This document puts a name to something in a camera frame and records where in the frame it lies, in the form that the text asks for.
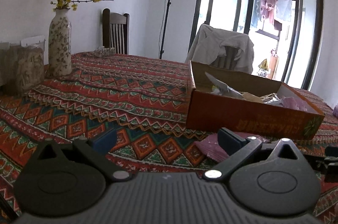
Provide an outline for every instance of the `wooden chair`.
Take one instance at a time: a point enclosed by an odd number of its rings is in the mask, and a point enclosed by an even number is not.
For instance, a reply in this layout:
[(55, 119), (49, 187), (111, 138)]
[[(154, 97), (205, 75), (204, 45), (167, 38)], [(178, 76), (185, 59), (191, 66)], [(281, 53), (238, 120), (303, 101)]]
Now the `wooden chair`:
[(128, 54), (129, 14), (110, 12), (106, 8), (102, 13), (102, 44), (105, 48), (115, 48), (116, 53)]

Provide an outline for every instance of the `vase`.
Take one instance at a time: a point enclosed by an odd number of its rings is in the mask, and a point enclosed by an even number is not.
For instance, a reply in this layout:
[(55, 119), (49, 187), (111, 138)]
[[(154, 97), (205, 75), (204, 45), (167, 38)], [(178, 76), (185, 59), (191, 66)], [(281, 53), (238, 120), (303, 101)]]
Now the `vase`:
[(55, 10), (55, 17), (50, 23), (48, 38), (48, 75), (66, 76), (72, 72), (71, 30), (68, 9)]

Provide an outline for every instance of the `orange box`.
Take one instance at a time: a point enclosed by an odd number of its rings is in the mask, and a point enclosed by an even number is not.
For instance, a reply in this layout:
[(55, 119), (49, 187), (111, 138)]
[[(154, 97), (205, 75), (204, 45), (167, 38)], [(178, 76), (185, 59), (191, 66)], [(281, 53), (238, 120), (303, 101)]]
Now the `orange box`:
[[(189, 66), (188, 129), (217, 132), (226, 127), (236, 132), (310, 140), (324, 119), (324, 113), (319, 108), (282, 82), (196, 62), (190, 62)], [(236, 91), (249, 92), (258, 97), (271, 93), (277, 93), (278, 97), (299, 97), (317, 114), (211, 94), (213, 84), (205, 72)]]

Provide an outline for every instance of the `window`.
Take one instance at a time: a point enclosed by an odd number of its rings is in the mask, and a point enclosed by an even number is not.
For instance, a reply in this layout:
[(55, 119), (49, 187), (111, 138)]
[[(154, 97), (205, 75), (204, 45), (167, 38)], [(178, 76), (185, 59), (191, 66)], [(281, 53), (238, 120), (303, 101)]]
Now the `window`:
[(254, 43), (253, 74), (268, 59), (273, 67), (269, 78), (308, 89), (319, 51), (323, 0), (278, 0), (278, 5), (287, 11), (263, 19), (261, 0), (197, 0), (190, 46), (203, 23), (248, 34)]

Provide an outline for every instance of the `storage box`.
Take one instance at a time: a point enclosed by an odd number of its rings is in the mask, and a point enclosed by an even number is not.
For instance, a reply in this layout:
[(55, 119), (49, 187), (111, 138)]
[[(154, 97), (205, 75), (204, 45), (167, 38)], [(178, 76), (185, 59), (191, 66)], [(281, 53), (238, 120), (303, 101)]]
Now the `storage box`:
[[(314, 137), (324, 119), (324, 113), (319, 108), (282, 82), (196, 62), (190, 62), (189, 66), (188, 129), (217, 132), (226, 127), (236, 132), (309, 140)], [(212, 83), (205, 72), (240, 92), (259, 97), (271, 93), (277, 93), (279, 97), (299, 97), (316, 113), (211, 94)]]

